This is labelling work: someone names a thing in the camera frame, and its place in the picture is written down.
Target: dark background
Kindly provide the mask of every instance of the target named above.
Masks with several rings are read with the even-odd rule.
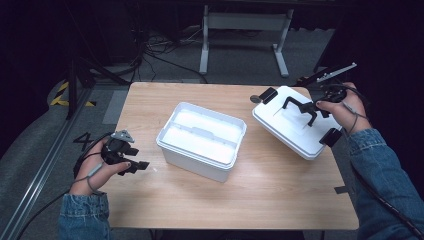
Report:
[[[98,0],[0,4],[0,156],[48,110],[47,95],[66,76],[70,59],[81,56],[103,66],[126,62],[134,57],[134,41],[143,41],[150,30],[177,39],[182,29],[198,24],[202,17],[199,5],[158,7]],[[371,102],[372,124],[397,152],[424,196],[420,169],[424,10],[408,1],[355,1],[355,5],[298,9],[292,27],[337,29],[319,65],[358,64],[352,80]],[[253,11],[251,6],[231,10]],[[114,21],[107,21],[110,16]]]

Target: white box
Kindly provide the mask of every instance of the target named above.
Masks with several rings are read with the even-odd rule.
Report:
[[[241,119],[181,102],[156,142],[168,163],[225,182],[245,132]]]
[[[285,109],[282,106],[289,96],[300,103],[311,100],[287,86],[279,87],[277,92],[278,95],[267,104],[258,104],[252,111],[253,116],[265,129],[304,159],[314,160],[325,148],[325,145],[319,143],[321,138],[331,128],[340,130],[341,126],[333,115],[323,118],[320,112],[317,112],[317,118],[309,126],[308,122],[312,117],[309,113],[301,113],[299,107],[291,102]]]

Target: wooden table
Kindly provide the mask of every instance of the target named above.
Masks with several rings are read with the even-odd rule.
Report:
[[[115,175],[108,192],[112,227],[148,229],[344,229],[358,219],[330,148],[307,161],[252,116],[249,97],[266,86],[133,83],[117,131],[127,129],[145,171]],[[309,96],[304,88],[295,88]],[[228,180],[220,183],[165,162],[156,137],[185,101],[247,124]]]

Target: denim jacket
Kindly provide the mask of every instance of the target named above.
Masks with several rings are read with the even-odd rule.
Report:
[[[424,202],[396,153],[376,129],[354,133],[348,139],[352,165],[387,202],[408,217],[424,232]],[[356,181],[358,239],[417,239]]]
[[[352,164],[383,197],[424,232],[424,202],[402,170],[396,154],[376,129],[352,134],[348,139]],[[358,239],[416,239],[357,182]],[[59,217],[60,239],[113,239],[107,195],[65,195]]]
[[[59,239],[113,239],[108,217],[106,193],[91,196],[65,194],[59,216]]]

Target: hand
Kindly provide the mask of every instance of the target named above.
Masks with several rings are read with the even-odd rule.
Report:
[[[131,166],[130,162],[121,162],[114,165],[108,165],[106,162],[104,162],[100,153],[102,151],[103,145],[106,142],[107,142],[107,138],[98,142],[96,145],[93,146],[93,148],[90,149],[90,151],[87,153],[86,156],[89,156],[91,154],[94,154],[94,155],[91,155],[84,160],[78,172],[78,175],[75,179],[76,181],[87,177],[87,175],[101,163],[102,164],[101,168],[94,175],[92,175],[88,180],[90,181],[90,185],[93,189],[99,189],[100,187],[105,185],[105,183],[114,174],[124,171]],[[73,195],[89,196],[92,193],[93,193],[93,190],[88,185],[86,179],[75,182],[72,185],[71,189],[69,190],[69,194],[73,194]]]
[[[355,85],[350,82],[344,83],[344,85],[355,88]],[[346,93],[346,97],[340,103],[318,101],[316,106],[319,109],[328,111],[333,114],[336,121],[347,131],[350,131],[350,134],[371,128],[371,124],[366,118],[364,104],[362,103],[359,96],[351,90],[347,90]],[[359,115],[356,116],[348,109],[348,107],[345,106],[343,102],[350,106]]]

